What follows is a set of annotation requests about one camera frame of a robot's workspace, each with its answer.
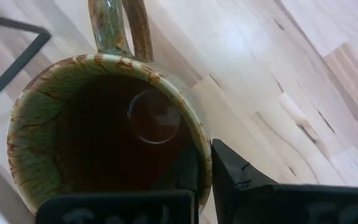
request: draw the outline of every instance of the wooden floor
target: wooden floor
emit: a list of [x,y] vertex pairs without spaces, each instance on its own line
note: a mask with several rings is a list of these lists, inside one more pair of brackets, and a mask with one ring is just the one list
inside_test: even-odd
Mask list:
[[[358,0],[145,5],[155,61],[201,99],[214,138],[278,182],[358,186]],[[0,94],[0,174],[13,185],[6,125],[14,100],[52,63],[96,46],[87,0],[0,0],[0,16],[53,35]],[[34,37],[0,27],[0,74]],[[217,223],[213,200],[201,223]]]

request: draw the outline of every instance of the dark liquid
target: dark liquid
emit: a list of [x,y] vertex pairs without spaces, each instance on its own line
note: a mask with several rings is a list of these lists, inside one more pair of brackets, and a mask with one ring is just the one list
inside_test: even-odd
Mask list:
[[[151,88],[135,78],[105,76],[88,83],[70,100],[58,123],[57,165],[63,183],[77,192],[148,190],[167,172],[192,138],[182,117],[175,129],[166,126],[153,131],[157,125],[145,119],[147,110],[141,104],[132,117],[142,131],[149,128],[155,139],[164,139],[169,132],[175,135],[162,144],[139,138],[128,109],[135,96]],[[163,98],[155,100],[170,102],[166,96],[159,97]]]

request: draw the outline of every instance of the black metal frame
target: black metal frame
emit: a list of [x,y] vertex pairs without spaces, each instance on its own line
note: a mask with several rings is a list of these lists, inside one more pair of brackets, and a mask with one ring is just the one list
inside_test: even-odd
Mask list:
[[0,26],[24,30],[39,34],[34,41],[23,51],[11,66],[0,76],[0,92],[12,81],[13,78],[27,65],[34,55],[48,42],[51,35],[43,27],[26,24],[0,17]]

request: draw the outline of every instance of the black device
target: black device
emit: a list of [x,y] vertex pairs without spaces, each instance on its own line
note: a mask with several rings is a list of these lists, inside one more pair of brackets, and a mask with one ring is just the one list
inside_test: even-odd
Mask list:
[[[213,194],[219,224],[358,223],[358,188],[278,184],[218,139]],[[37,224],[197,224],[196,192],[70,195],[44,203]]]

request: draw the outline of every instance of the green glazed mug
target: green glazed mug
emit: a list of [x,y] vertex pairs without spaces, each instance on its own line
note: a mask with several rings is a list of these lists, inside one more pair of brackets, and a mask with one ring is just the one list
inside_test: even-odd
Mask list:
[[[202,190],[199,212],[206,205],[212,182],[211,141],[202,109],[180,77],[157,68],[153,62],[147,14],[142,0],[89,0],[89,13],[98,53],[67,58],[37,75],[23,90],[11,112],[7,153],[11,174],[32,213],[46,200],[70,186],[62,182],[54,161],[56,123],[67,101],[101,74],[126,75],[146,81],[179,108],[199,152]],[[122,20],[127,12],[135,56],[128,48]]]

